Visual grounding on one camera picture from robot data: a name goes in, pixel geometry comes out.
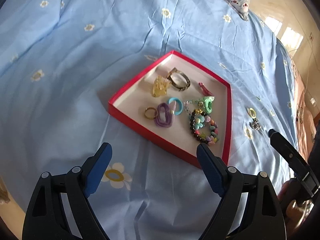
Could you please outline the person's right hand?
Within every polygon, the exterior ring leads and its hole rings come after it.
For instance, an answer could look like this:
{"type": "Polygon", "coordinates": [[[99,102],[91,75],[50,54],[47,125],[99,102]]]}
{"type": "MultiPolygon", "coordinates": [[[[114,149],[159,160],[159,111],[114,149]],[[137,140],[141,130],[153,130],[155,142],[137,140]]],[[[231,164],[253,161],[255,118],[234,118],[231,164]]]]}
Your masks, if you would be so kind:
{"type": "Polygon", "coordinates": [[[297,178],[286,181],[278,194],[287,230],[295,230],[312,210],[313,199],[297,178]]]}

